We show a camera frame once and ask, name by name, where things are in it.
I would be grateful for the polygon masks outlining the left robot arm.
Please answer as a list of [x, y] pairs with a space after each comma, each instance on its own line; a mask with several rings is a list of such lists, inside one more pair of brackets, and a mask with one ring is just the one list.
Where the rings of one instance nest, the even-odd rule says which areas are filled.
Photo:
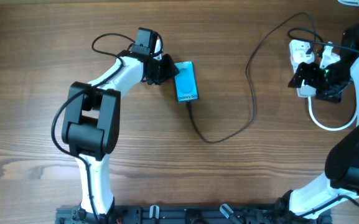
[[140, 27], [129, 47], [114, 55], [110, 69], [88, 83], [70, 86], [53, 122], [64, 115], [62, 141], [69, 146], [65, 153], [79, 166], [82, 201], [57, 209], [56, 223], [121, 223], [114, 215], [109, 167], [118, 142], [121, 99], [138, 83], [160, 85], [178, 74], [163, 46], [158, 32]]

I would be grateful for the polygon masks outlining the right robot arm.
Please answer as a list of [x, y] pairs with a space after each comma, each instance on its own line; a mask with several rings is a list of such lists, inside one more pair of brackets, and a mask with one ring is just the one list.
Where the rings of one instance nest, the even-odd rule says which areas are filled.
[[329, 152], [322, 174], [306, 186], [291, 190], [277, 201], [275, 217], [282, 223], [326, 223], [327, 212], [342, 202], [359, 207], [359, 25], [346, 29], [342, 42], [324, 42], [313, 30], [312, 40], [288, 31], [294, 76], [291, 88], [314, 88], [319, 100], [338, 103], [349, 84], [355, 88], [355, 128]]

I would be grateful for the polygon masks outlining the Galaxy S25 smartphone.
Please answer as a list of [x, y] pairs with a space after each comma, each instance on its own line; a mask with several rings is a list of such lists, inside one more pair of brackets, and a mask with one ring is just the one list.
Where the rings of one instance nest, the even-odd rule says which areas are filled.
[[191, 61], [175, 63], [179, 73], [174, 77], [178, 102], [198, 100], [198, 88], [194, 65]]

